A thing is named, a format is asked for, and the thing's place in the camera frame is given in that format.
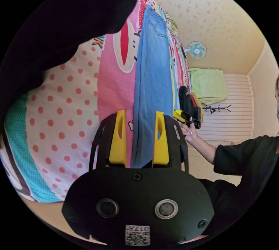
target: jeans pocket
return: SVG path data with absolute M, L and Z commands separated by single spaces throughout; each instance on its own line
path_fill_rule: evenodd
M 154 31 L 158 36 L 166 37 L 167 36 L 166 24 L 164 20 L 156 12 L 154 13 L 156 14 L 156 16 L 154 16 L 154 14 L 151 12 L 149 13 L 150 22 L 154 28 Z

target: black sleeve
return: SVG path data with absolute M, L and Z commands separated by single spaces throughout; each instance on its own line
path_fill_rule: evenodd
M 214 172 L 242 175 L 248 158 L 253 155 L 262 137 L 248 139 L 237 145 L 219 145 L 215 155 Z

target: wall fan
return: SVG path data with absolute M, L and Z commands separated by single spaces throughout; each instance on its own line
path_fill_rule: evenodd
M 182 48 L 184 57 L 189 53 L 194 59 L 202 59 L 206 55 L 206 47 L 199 41 L 192 41 L 187 49 Z

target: bedsheet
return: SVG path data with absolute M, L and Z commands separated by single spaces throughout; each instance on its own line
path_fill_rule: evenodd
M 104 118 L 126 109 L 127 164 L 133 140 L 138 43 L 143 13 L 150 5 L 164 21 L 156 0 L 138 0 L 122 30 L 80 44 L 65 64 L 45 73 L 39 88 L 9 110 L 1 138 L 1 161 L 19 195 L 37 202 L 63 201 L 69 187 L 88 171 L 96 130 Z M 173 108 L 189 82 L 181 44 L 167 30 Z

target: black cloth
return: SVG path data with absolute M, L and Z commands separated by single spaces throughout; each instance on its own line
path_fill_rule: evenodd
M 39 87 L 44 71 L 78 46 L 121 30 L 137 0 L 46 0 L 23 23 L 0 66 L 0 127 L 18 98 Z
M 188 88 L 181 86 L 178 91 L 180 110 L 187 112 L 193 117 L 194 109 L 193 102 L 190 95 L 188 94 Z
M 278 137 L 261 136 L 239 145 L 219 145 L 215 155 L 214 172 L 240 175 L 235 186 L 224 180 L 212 182 L 200 179 L 211 198 L 215 215 L 204 235 L 216 235 L 230 227 L 252 206 L 267 184 L 275 165 Z

